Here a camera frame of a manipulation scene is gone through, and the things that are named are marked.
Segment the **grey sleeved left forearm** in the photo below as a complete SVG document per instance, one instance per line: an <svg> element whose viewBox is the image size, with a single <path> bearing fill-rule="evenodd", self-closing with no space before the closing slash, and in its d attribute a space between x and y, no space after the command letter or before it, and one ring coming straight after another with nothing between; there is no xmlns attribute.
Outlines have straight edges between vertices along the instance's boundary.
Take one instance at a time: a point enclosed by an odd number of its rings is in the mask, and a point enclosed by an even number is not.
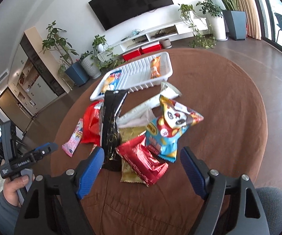
<svg viewBox="0 0 282 235"><path fill-rule="evenodd" d="M19 200L16 191L6 195L0 193L0 232L13 235L20 211Z"/></svg>

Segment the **person's left hand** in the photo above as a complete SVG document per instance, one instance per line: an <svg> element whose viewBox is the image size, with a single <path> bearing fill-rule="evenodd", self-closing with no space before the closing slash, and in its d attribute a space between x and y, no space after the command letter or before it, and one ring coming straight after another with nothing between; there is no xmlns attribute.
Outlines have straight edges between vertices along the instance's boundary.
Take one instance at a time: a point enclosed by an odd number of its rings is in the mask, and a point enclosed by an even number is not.
<svg viewBox="0 0 282 235"><path fill-rule="evenodd" d="M6 201L12 206L20 207L21 203L19 202L17 190L24 188L29 182L33 181L34 179L34 175L32 176L32 179L30 179L27 175L17 177L14 180L11 180L10 178L5 179L3 194Z"/></svg>

